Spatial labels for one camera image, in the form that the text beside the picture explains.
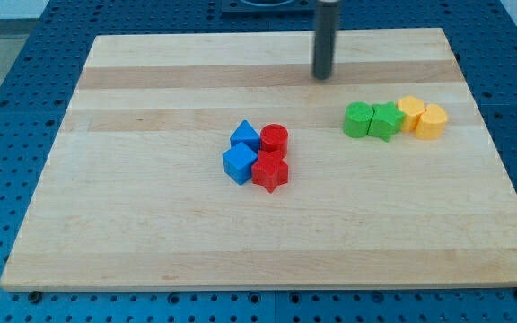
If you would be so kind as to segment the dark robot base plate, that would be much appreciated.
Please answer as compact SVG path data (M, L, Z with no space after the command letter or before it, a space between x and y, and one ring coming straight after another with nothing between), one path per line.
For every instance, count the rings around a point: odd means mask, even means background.
M312 12L315 0L220 0L222 13Z

